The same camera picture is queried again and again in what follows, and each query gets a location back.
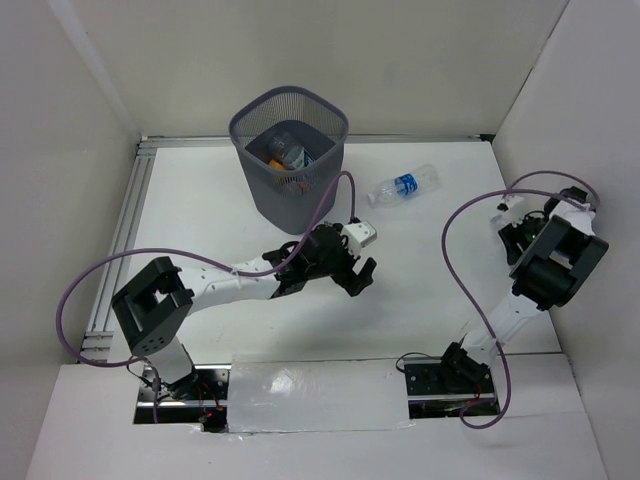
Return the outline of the orange juice bottle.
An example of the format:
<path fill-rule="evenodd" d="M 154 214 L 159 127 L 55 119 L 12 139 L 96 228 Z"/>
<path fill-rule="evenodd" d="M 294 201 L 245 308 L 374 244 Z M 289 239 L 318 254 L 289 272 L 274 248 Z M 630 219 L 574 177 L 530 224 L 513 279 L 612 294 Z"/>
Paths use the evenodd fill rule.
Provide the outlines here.
<path fill-rule="evenodd" d="M 275 170 L 287 171 L 287 168 L 275 159 L 270 160 L 268 165 Z"/>

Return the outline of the crushed bottle green label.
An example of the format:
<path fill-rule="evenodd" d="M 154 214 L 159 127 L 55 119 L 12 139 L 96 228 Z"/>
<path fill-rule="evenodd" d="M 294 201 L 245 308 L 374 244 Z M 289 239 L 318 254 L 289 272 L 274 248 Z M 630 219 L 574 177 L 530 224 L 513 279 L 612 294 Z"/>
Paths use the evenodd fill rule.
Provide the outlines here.
<path fill-rule="evenodd" d="M 276 133 L 269 140 L 268 150 L 273 159 L 281 163 L 287 170 L 301 170 L 315 161 L 300 141 L 287 131 Z"/>

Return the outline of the clear bottle blue label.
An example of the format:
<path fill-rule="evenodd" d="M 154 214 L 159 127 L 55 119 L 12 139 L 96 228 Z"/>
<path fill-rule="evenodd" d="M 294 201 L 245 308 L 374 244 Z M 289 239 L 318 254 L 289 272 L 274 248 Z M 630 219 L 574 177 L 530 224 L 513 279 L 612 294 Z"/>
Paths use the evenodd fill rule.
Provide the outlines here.
<path fill-rule="evenodd" d="M 431 164 L 425 164 L 409 173 L 382 181 L 366 194 L 372 207 L 390 207 L 413 199 L 421 194 L 437 190 L 440 175 Z"/>

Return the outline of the clear bottle white cap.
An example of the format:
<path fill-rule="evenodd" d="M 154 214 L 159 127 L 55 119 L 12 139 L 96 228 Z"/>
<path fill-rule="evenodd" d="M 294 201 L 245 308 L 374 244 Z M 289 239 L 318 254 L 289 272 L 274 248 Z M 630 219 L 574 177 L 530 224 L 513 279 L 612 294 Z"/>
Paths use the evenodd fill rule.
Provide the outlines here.
<path fill-rule="evenodd" d="M 493 231 L 499 231 L 508 224 L 508 221 L 501 212 L 498 212 L 490 218 L 489 224 Z"/>

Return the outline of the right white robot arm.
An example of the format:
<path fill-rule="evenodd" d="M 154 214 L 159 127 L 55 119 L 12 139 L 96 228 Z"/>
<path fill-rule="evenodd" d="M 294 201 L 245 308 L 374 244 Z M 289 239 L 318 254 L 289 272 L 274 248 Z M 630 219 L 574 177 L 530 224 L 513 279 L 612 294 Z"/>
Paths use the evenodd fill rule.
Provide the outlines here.
<path fill-rule="evenodd" d="M 609 248 L 593 231 L 594 217 L 587 192 L 576 186 L 548 199 L 539 215 L 526 211 L 523 197 L 503 197 L 490 225 L 504 245 L 513 283 L 487 325 L 447 348 L 436 369 L 441 388 L 476 392 L 501 347 L 528 321 L 574 297 Z"/>

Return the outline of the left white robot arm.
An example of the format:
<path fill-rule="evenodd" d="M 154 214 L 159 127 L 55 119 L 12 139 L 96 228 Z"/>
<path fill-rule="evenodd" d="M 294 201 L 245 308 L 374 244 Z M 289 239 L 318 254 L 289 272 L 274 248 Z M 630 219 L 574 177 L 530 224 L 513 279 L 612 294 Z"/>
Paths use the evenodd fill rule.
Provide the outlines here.
<path fill-rule="evenodd" d="M 367 259 L 360 271 L 354 267 L 376 238 L 370 223 L 354 219 L 346 225 L 318 225 L 304 243 L 288 242 L 229 270 L 182 270 L 169 257 L 157 257 L 114 295 L 112 310 L 132 356 L 147 359 L 171 398 L 188 399 L 199 377 L 177 332 L 189 315 L 292 295 L 321 278 L 332 279 L 355 297 L 373 282 L 374 259 Z"/>

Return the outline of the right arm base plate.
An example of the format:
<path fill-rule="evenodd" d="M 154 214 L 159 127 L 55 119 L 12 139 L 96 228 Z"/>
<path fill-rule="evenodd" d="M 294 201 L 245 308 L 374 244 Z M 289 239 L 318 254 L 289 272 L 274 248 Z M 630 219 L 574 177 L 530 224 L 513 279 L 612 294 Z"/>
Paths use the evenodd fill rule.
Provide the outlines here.
<path fill-rule="evenodd" d="M 464 378 L 447 378 L 440 372 L 438 358 L 416 352 L 398 359 L 396 369 L 405 378 L 412 420 L 458 417 L 464 407 L 469 417 L 493 416 L 501 411 L 489 373 L 476 384 Z"/>

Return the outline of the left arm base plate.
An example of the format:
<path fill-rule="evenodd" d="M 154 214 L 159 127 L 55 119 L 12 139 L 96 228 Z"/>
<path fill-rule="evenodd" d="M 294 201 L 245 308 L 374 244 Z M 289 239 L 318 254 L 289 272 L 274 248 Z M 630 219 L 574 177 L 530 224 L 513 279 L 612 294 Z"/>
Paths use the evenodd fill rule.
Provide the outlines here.
<path fill-rule="evenodd" d="M 138 381 L 133 423 L 193 424 L 207 433 L 228 431 L 227 410 L 231 364 L 200 364 L 195 377 L 172 391 L 161 381 L 155 386 L 155 376 L 149 366 L 127 372 Z"/>

